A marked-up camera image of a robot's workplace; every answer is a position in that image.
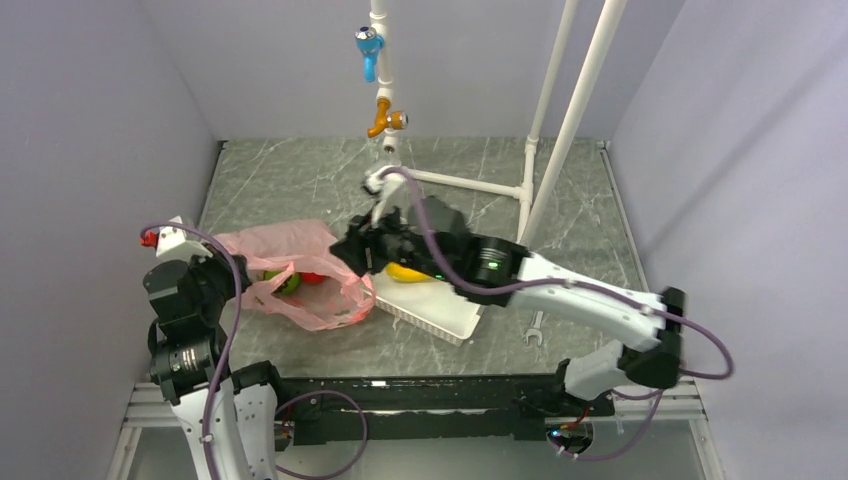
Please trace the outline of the yellow fake bananas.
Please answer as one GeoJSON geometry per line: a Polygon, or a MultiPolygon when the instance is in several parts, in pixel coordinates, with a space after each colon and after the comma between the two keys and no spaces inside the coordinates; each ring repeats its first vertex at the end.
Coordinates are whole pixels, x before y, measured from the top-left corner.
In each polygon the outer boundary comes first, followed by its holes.
{"type": "Polygon", "coordinates": [[[390,279],[398,283],[412,284],[429,282],[434,280],[433,277],[427,274],[402,266],[397,263],[389,263],[386,266],[385,272],[390,279]]]}

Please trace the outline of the red fake tomato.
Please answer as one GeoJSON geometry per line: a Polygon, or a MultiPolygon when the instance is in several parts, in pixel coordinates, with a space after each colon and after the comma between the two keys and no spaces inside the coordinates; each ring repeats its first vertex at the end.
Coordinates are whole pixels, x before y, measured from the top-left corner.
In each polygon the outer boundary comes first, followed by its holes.
{"type": "Polygon", "coordinates": [[[328,277],[315,272],[300,272],[300,282],[304,285],[317,286],[324,283],[328,277]]]}

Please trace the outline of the pink plastic bag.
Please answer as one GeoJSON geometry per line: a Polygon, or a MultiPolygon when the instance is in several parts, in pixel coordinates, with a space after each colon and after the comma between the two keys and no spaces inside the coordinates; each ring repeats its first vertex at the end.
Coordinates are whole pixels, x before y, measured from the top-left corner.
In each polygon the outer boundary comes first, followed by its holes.
{"type": "Polygon", "coordinates": [[[337,238],[321,220],[293,220],[218,234],[216,239],[246,260],[251,281],[242,308],[283,316],[307,331],[358,323],[375,306],[369,277],[333,256],[337,238]]]}

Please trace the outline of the green fake watermelon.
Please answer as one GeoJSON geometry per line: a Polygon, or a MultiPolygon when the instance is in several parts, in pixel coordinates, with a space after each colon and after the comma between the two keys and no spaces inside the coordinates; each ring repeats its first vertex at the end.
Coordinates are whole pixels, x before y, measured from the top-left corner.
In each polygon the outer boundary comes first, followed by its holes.
{"type": "MultiPolygon", "coordinates": [[[[263,273],[263,280],[264,281],[271,281],[274,278],[278,277],[279,275],[281,275],[280,271],[265,271],[263,273]]],[[[292,275],[287,277],[280,284],[279,287],[277,287],[273,291],[273,294],[277,297],[289,295],[289,294],[293,293],[294,291],[296,291],[299,288],[300,284],[301,284],[301,282],[300,282],[299,272],[294,272],[292,275]]]]}

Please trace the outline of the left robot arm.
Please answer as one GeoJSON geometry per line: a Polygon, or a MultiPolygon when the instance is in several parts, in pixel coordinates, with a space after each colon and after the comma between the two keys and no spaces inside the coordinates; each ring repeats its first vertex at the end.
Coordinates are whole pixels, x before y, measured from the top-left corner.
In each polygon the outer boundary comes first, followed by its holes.
{"type": "Polygon", "coordinates": [[[156,318],[148,332],[150,375],[171,405],[186,438],[196,475],[220,479],[274,479],[271,420],[287,406],[268,362],[220,376],[212,413],[204,415],[208,388],[227,336],[219,324],[225,304],[251,281],[247,262],[233,265],[220,254],[165,261],[144,277],[156,318]]]}

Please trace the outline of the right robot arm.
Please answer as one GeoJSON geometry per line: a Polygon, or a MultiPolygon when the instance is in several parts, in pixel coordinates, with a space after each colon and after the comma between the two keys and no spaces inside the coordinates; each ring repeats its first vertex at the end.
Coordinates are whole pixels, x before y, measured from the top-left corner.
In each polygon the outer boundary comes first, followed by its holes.
{"type": "Polygon", "coordinates": [[[425,219],[413,207],[354,217],[330,253],[359,276],[389,264],[444,281],[480,306],[562,316],[611,337],[609,345],[562,361],[551,388],[557,411],[574,415],[623,385],[674,387],[682,375],[682,335],[667,299],[621,289],[569,271],[512,241],[472,232],[464,214],[428,196],[425,219]]]}

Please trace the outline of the white plastic basket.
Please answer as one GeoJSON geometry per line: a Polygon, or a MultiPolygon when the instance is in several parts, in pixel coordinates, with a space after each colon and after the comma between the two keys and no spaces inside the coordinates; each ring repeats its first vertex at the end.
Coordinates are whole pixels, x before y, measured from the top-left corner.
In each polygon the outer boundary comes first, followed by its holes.
{"type": "Polygon", "coordinates": [[[455,346],[472,336],[483,313],[444,282],[400,283],[380,273],[372,283],[378,308],[455,346]]]}

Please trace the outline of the orange faucet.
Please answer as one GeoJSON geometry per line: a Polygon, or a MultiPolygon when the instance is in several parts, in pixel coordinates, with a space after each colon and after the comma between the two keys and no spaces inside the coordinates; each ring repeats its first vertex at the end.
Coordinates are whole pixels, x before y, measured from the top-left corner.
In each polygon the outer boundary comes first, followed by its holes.
{"type": "Polygon", "coordinates": [[[373,125],[367,129],[367,137],[375,138],[387,130],[404,130],[408,125],[408,116],[402,110],[392,111],[391,100],[378,97],[373,125]]]}

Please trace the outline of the silver wrench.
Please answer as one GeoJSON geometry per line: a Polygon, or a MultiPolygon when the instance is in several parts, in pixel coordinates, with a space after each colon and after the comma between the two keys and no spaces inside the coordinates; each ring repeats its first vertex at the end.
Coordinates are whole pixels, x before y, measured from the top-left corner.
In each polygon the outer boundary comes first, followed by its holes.
{"type": "Polygon", "coordinates": [[[545,314],[541,311],[536,311],[533,315],[531,324],[523,333],[523,340],[526,345],[534,343],[538,348],[544,344],[544,333],[542,332],[542,324],[545,319],[545,314]]]}

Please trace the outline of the blue faucet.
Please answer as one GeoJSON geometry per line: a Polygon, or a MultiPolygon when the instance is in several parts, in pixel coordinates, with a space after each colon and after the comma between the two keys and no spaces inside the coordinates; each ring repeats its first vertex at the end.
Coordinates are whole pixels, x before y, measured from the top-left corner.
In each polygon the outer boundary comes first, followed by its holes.
{"type": "Polygon", "coordinates": [[[368,83],[377,81],[377,66],[384,39],[374,27],[362,26],[355,33],[358,50],[363,57],[363,77],[368,83]]]}

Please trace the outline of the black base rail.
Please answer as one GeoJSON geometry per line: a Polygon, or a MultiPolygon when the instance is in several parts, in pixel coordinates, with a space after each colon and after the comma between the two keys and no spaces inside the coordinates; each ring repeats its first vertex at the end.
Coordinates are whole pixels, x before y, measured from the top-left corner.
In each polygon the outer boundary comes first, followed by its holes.
{"type": "Polygon", "coordinates": [[[565,393],[554,374],[301,377],[271,381],[297,446],[331,441],[510,437],[543,440],[548,426],[614,414],[603,393],[565,393]]]}

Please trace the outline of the white pipe frame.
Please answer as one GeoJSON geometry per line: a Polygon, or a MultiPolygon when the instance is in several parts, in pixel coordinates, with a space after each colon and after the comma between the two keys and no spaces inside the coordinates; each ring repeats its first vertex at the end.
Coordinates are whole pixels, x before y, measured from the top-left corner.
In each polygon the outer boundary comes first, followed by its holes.
{"type": "MultiPolygon", "coordinates": [[[[578,6],[579,3],[577,1],[567,1],[563,7],[531,129],[525,141],[523,178],[519,186],[508,187],[421,170],[409,170],[405,176],[406,183],[411,178],[415,178],[427,183],[512,197],[519,202],[518,242],[525,246],[532,243],[541,226],[542,214],[552,195],[556,180],[562,170],[567,154],[576,136],[577,129],[584,117],[599,74],[623,17],[627,2],[625,0],[606,1],[603,4],[541,184],[536,187],[534,185],[533,175],[541,127],[551,103],[553,88],[559,73],[570,31],[576,18],[578,6]]],[[[390,64],[390,50],[388,48],[388,44],[391,42],[391,35],[388,29],[387,3],[384,1],[372,1],[370,3],[369,19],[370,23],[366,26],[374,27],[384,39],[384,46],[380,52],[377,66],[377,81],[375,83],[378,84],[378,89],[376,100],[378,97],[387,97],[393,105],[394,78],[390,64]]],[[[392,162],[397,160],[398,133],[400,131],[387,130],[377,136],[383,138],[382,149],[389,155],[389,159],[392,162]]]]}

